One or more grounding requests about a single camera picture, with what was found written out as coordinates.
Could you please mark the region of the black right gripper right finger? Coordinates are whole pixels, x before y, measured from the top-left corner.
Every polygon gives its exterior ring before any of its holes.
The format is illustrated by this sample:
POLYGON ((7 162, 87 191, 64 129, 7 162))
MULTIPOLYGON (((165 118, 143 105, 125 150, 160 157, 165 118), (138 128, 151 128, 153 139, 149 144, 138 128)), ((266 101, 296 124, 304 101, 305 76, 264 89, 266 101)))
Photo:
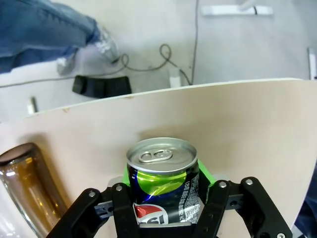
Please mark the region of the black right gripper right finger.
POLYGON ((215 238, 226 210, 236 211, 252 238, 292 237, 290 228, 257 178, 247 177, 240 183, 230 180, 211 182, 198 161, 191 168, 198 179, 198 200, 204 206, 191 237, 215 238))

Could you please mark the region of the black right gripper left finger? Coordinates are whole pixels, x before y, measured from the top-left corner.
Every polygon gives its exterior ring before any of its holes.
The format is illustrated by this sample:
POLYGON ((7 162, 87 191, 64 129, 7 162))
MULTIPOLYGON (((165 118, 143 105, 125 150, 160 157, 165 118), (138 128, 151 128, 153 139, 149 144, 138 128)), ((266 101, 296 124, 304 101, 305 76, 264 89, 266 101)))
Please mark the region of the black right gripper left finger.
POLYGON ((140 237, 131 189, 125 183, 116 183, 103 192, 84 190, 47 237, 93 238, 110 217, 114 218, 118 238, 140 237))

